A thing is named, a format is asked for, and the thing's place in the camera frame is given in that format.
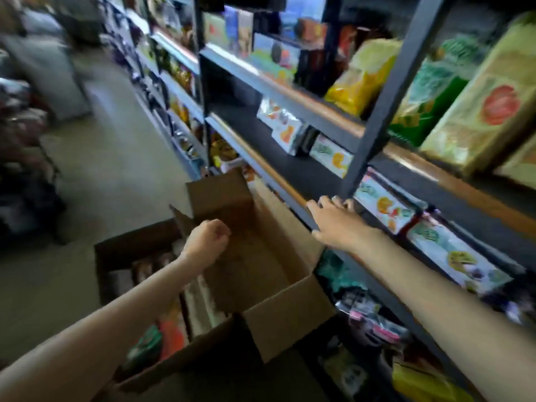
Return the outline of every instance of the person's right hand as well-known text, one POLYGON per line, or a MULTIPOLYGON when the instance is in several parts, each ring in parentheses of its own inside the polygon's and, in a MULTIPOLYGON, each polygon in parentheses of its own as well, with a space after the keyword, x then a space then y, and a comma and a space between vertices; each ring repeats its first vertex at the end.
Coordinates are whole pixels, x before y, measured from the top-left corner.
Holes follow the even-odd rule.
POLYGON ((312 235, 321 243, 343 251, 356 252, 356 245, 363 234, 372 230, 361 217, 355 214, 354 202, 343 201, 335 196, 331 200, 322 196, 318 203, 307 202, 307 208, 318 225, 312 235))
POLYGON ((201 269, 211 266, 229 243, 231 230, 221 220, 205 220, 192 230, 181 257, 187 257, 201 269))

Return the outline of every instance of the person's right arm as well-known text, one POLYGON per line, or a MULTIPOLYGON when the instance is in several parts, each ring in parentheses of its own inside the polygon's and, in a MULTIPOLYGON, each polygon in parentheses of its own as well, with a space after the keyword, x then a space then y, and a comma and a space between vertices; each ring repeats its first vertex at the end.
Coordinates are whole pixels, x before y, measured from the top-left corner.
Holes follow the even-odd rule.
POLYGON ((340 199, 308 202, 319 241, 356 254, 489 402, 536 400, 536 338, 367 226, 340 199))

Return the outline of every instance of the aisle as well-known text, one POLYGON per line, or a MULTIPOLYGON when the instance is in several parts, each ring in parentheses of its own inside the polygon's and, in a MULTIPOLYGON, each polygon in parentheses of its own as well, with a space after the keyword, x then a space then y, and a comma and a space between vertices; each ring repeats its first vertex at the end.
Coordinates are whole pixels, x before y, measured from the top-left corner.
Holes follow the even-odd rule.
POLYGON ((135 99, 126 72, 98 50, 77 57, 93 116, 44 137, 63 172, 60 231, 0 249, 0 359, 12 360, 99 307, 93 244, 189 213, 189 178, 135 99))

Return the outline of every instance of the person's left hand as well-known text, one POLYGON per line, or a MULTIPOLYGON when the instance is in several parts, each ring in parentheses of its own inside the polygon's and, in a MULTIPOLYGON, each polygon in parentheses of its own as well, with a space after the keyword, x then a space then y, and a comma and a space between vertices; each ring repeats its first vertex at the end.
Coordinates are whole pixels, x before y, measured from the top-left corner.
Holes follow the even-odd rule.
POLYGON ((181 257, 187 257, 201 268, 211 266, 229 243, 231 230, 221 220, 205 220, 192 230, 181 257))

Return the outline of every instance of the open cardboard box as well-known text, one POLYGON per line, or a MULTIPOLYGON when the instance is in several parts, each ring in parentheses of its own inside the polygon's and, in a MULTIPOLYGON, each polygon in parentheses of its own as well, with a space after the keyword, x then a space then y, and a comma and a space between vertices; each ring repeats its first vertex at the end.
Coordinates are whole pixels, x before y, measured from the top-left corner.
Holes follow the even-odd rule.
MULTIPOLYGON (((172 208, 174 222, 97 244, 101 299, 111 300, 106 271, 129 267, 169 246, 203 220, 220 219, 233 233, 228 248, 204 277, 218 309, 245 321, 264 362, 332 317, 335 310, 312 275, 323 247, 265 185, 256 181, 250 187, 239 171, 188 183, 193 219, 172 208)), ((143 392, 226 338, 233 326, 229 319, 118 387, 143 392)))

